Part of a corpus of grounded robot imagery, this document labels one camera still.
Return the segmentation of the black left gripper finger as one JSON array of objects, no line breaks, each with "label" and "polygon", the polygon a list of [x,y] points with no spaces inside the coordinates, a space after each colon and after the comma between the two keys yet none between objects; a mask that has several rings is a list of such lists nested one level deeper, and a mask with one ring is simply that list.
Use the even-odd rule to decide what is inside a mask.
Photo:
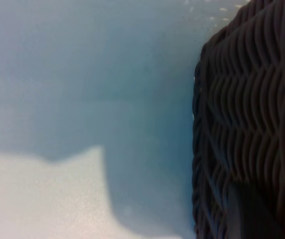
[{"label": "black left gripper finger", "polygon": [[285,239],[259,194],[247,185],[229,186],[226,220],[229,239]]}]

